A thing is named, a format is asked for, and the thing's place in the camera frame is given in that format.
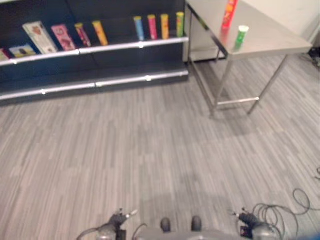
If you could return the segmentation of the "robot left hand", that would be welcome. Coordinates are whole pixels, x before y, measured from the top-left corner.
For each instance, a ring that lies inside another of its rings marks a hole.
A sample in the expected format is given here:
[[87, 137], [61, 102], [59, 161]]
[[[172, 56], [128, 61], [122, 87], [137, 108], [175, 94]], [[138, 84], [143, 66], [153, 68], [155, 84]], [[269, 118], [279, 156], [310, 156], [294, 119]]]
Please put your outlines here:
[[115, 212], [115, 214], [112, 215], [110, 218], [109, 222], [115, 226], [115, 227], [120, 227], [122, 226], [128, 219], [132, 218], [133, 216], [137, 215], [138, 210], [134, 209], [129, 212], [124, 212], [123, 208], [120, 208]]

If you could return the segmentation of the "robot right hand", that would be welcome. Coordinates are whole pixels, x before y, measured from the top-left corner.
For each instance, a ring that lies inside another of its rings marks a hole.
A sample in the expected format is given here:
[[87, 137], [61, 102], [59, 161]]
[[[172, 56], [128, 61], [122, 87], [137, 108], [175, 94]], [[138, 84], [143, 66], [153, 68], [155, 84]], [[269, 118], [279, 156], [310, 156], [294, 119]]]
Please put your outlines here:
[[255, 225], [259, 223], [258, 218], [253, 214], [250, 213], [246, 208], [242, 208], [241, 213], [232, 212], [232, 216], [235, 216], [238, 220], [253, 228]]

